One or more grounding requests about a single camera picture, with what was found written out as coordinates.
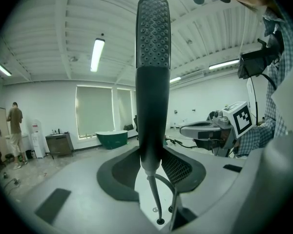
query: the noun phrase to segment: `white cube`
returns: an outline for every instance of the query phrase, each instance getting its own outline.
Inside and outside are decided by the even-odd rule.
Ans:
[[[246,101],[238,101],[223,110],[223,116],[227,117],[234,128],[236,138],[241,137],[252,128],[252,119],[249,105]]]

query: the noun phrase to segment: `door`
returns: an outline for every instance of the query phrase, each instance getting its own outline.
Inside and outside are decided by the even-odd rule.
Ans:
[[[9,130],[6,122],[6,111],[4,108],[0,108],[0,130],[0,152],[2,154],[1,160],[5,161],[5,155],[9,153],[5,136],[9,135]]]

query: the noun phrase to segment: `black mesh grille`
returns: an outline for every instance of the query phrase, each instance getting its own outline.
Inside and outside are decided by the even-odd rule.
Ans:
[[[178,184],[192,172],[192,167],[188,163],[170,152],[163,153],[162,167],[173,185]]]

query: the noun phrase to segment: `shoe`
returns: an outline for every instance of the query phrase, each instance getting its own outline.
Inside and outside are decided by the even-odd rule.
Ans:
[[[15,164],[13,170],[17,170],[17,169],[19,169],[19,168],[21,168],[21,165],[19,165],[19,164]]]

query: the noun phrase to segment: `blue plaid shirt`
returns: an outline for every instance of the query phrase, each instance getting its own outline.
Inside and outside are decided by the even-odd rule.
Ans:
[[[293,21],[281,6],[279,6],[279,9],[283,19],[278,18],[269,8],[263,16],[266,27],[265,36],[270,35],[277,29],[281,31],[284,42],[284,51],[280,60],[268,66],[268,76],[274,81],[277,87],[291,71],[293,66]],[[260,126],[254,126],[241,136],[239,147],[233,150],[237,157],[247,156],[251,150],[265,147],[272,138],[287,133],[287,128],[281,114],[271,98],[273,93],[274,88],[268,83],[265,110],[266,121]]]

